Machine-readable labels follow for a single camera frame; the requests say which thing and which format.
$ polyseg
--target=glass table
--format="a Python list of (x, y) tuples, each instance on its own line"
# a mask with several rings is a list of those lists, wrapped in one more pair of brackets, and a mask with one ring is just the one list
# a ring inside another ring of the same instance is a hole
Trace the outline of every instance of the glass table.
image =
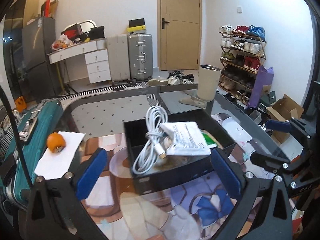
[[(89, 159), (98, 147), (108, 151), (104, 171), (90, 196), (82, 201), (108, 239), (209, 239), (233, 209), (236, 200), (228, 196), (214, 171), (144, 195), (137, 194), (132, 181), (123, 122), (144, 118), (148, 108), (154, 105), (162, 106), (168, 114), (198, 109), (179, 103), (179, 99), (188, 96), (183, 90), (196, 88), (197, 84), (159, 87), (142, 84), (123, 91), (110, 90), (62, 101), (65, 111), (57, 128), (86, 133), (81, 161)], [(222, 126), (231, 117), (251, 137), (248, 143), (253, 148), (288, 159), (267, 133), (219, 92), (214, 101), (208, 102), (205, 111)], [(246, 171), (252, 166), (245, 165), (248, 156), (241, 151), (243, 147), (238, 145), (238, 149), (240, 155), (231, 156)], [(256, 212), (257, 206), (252, 209), (242, 234), (250, 228)], [(76, 232), (71, 222), (68, 227)]]

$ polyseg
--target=purple bag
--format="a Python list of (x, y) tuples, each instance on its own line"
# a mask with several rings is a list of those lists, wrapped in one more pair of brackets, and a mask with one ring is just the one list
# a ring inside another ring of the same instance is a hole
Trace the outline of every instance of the purple bag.
[(258, 70), (256, 82), (252, 89), (251, 97), (249, 100), (248, 107), (257, 108), (261, 98), (261, 92), (263, 86), (268, 86), (272, 84), (273, 81), (273, 68), (265, 69), (264, 66), (261, 66)]

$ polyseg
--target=open cardboard box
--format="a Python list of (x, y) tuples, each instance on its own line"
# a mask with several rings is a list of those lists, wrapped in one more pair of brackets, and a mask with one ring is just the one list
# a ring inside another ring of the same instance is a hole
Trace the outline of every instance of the open cardboard box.
[[(286, 120), (291, 120), (292, 117), (300, 119), (304, 109), (293, 101), (290, 97), (284, 94), (283, 98), (276, 101), (273, 106), (267, 107), (268, 114), (273, 120), (278, 120), (285, 122)], [(273, 136), (280, 143), (284, 143), (290, 136), (289, 133), (283, 133), (274, 131)]]

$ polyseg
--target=silver suitcase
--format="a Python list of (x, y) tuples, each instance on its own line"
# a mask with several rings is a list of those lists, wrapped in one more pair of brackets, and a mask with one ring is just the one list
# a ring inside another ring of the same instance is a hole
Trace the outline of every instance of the silver suitcase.
[(148, 80), (152, 78), (152, 36), (136, 34), (128, 36), (131, 78)]
[(111, 80), (115, 82), (130, 79), (127, 34), (113, 35), (107, 41)]

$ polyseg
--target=white cable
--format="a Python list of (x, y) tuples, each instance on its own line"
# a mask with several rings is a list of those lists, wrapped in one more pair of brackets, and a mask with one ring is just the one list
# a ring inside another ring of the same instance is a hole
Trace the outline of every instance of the white cable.
[(148, 141), (133, 163), (132, 171), (135, 174), (140, 175), (146, 173), (156, 162), (158, 154), (154, 147), (159, 143), (160, 138), (163, 136), (160, 124), (164, 122), (168, 122), (168, 114), (163, 107), (152, 106), (148, 109), (146, 113), (146, 125), (148, 128), (146, 138)]

